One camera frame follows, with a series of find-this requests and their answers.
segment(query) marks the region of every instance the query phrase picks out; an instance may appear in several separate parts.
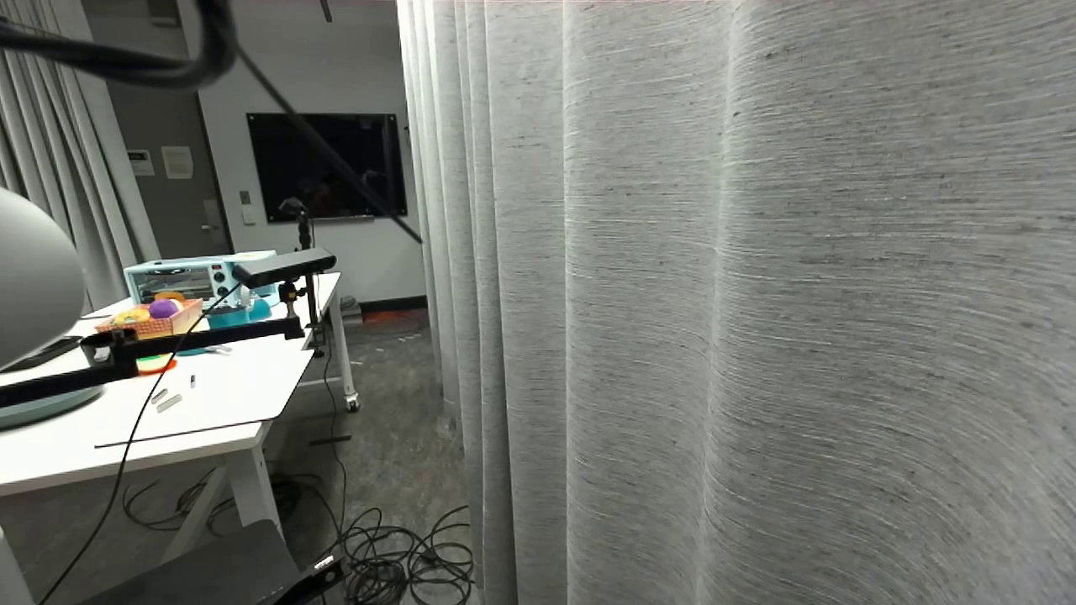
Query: curtain fold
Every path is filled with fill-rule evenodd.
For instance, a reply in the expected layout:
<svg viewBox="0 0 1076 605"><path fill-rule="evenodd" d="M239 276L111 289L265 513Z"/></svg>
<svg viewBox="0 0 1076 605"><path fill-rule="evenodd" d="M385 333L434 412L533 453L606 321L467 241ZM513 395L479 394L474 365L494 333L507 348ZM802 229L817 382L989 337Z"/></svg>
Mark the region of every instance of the curtain fold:
<svg viewBox="0 0 1076 605"><path fill-rule="evenodd" d="M401 38L483 602L1076 594L1076 3Z"/></svg>
<svg viewBox="0 0 1076 605"><path fill-rule="evenodd" d="M0 0L31 29L86 38L80 3ZM158 259L105 79L31 52L0 57L2 187L38 200L75 241L94 304L123 294L122 269Z"/></svg>

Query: gray carpet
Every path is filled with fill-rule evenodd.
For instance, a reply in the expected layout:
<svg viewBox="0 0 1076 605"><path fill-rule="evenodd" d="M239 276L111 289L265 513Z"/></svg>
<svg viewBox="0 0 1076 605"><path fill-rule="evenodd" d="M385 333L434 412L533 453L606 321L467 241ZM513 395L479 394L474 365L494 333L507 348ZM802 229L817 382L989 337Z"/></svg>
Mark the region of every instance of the gray carpet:
<svg viewBox="0 0 1076 605"><path fill-rule="evenodd" d="M329 399L340 394L340 380L322 382L327 358L312 358L306 387L267 435L273 469L315 483L315 490L302 487L298 498L280 492L284 536L298 563L315 561L331 541L329 509L315 492L329 499L331 513L347 507L340 517L381 507L390 523L413 531L428 531L442 509L464 503L461 435L441 405L428 320L396 317L393 321L348 327L348 348L364 394L361 412L340 412ZM130 476L129 492L153 479L133 509L153 520L176 517L176 499L204 469L208 464L185 464ZM0 499L0 523L32 594L49 583L85 541L105 498L106 483L96 479ZM229 507L213 520L219 533L234 527L239 520ZM152 566L168 536L168 531L136 527L115 509L94 552L53 602L77 602Z"/></svg>

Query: television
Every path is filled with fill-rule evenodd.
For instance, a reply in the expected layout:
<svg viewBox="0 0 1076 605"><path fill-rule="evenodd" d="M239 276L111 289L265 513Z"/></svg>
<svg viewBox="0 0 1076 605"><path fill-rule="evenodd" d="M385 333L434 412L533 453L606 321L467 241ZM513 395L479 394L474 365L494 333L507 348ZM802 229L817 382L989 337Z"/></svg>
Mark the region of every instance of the television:
<svg viewBox="0 0 1076 605"><path fill-rule="evenodd" d="M368 196L352 192L284 114L250 114L246 120L267 220L294 220L292 206L282 206L292 197L306 206L312 220L408 215L401 124L393 114L302 116L340 151L384 208L373 208Z"/></svg>

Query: black wire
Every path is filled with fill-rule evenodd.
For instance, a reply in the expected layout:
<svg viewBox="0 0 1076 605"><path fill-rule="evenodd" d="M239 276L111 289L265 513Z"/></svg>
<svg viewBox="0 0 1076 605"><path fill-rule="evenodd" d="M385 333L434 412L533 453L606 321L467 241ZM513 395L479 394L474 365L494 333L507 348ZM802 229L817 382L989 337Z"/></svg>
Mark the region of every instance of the black wire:
<svg viewBox="0 0 1076 605"><path fill-rule="evenodd" d="M181 333L181 338L176 342L176 348L185 342L185 337L194 333L194 327L198 327L222 297L225 297L225 294L219 294L208 308L198 312L198 320L188 327L188 333ZM133 423L130 423L130 434L129 434L122 464L117 464L115 479L111 479L106 503L105 503L94 531L85 536L85 543L75 552L75 556L68 561L68 566L62 566L62 572L53 576L53 583L42 591L40 605L48 605L48 602L56 594L56 588L68 581L68 573L77 566L77 561L92 552L92 543L96 541L105 520L111 517L111 507L115 507L115 499L117 499L117 492L122 492L122 483L123 483L123 469L129 469L129 460L130 460L130 448L133 448L142 416L144 416L149 402L153 399L162 380L168 375L168 365L176 361L176 348L168 354L165 368L153 375L153 382L149 387L149 394L144 394L144 399L142 399L142 405L136 405L136 416L133 416Z"/></svg>
<svg viewBox="0 0 1076 605"><path fill-rule="evenodd" d="M413 238L417 246L424 241L401 215L385 210L385 200L364 183L364 176L347 164L347 156L340 156L340 151L318 134L312 132L312 124L282 98L282 90L265 78L265 69L246 52L246 47L230 38L230 47L239 52L239 59L246 64L246 69L263 83L263 90L289 114L289 120L306 134L302 140L322 155L331 170L361 196L373 206L373 210L385 215L396 220L401 230L408 230L408 238Z"/></svg>
<svg viewBox="0 0 1076 605"><path fill-rule="evenodd" d="M31 27L0 20L0 49L38 52L75 69L144 88L200 88L234 64L234 20L229 0L198 0L200 52L194 59L153 57L123 47L31 34Z"/></svg>

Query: power cord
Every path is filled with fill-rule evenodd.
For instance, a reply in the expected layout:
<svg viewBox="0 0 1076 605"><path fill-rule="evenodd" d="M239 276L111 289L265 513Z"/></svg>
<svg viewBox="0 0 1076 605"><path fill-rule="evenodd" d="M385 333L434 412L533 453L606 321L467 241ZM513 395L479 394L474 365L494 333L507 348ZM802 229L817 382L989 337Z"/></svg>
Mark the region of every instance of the power cord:
<svg viewBox="0 0 1076 605"><path fill-rule="evenodd" d="M176 342L176 348L198 328L198 321L200 321L219 303L225 303L225 294L219 294L213 304L204 304L204 308L198 312L198 320L181 333L181 338ZM130 423L130 429L129 429L129 443L123 443L122 464L117 464L115 479L111 479L111 490L106 490L106 503L105 503L94 531L92 531L92 533L85 536L85 543L75 552L75 556L68 561L68 566L49 581L49 588L48 588L42 598L40 598L40 605L48 605L48 602L60 591L60 583L68 581L68 573L80 563L80 556L85 556L85 555L92 552L92 543L96 541L105 520L111 517L111 507L117 503L117 492L122 492L122 483L123 483L123 469L129 469L129 460L130 460L130 448L133 448L142 416L144 416L149 402L153 399L162 380L168 375L168 365L176 361L176 348L168 354L165 368L153 375L153 382L149 387L149 394L144 394L144 399L142 399L142 405L136 405L136 416L133 416L133 423Z"/></svg>
<svg viewBox="0 0 1076 605"><path fill-rule="evenodd" d="M0 47L38 52L106 79L144 83L144 88L200 88L219 79L234 64L234 20L229 0L198 0L200 49L194 59L153 57L106 44L70 39L40 34L38 27L0 16Z"/></svg>

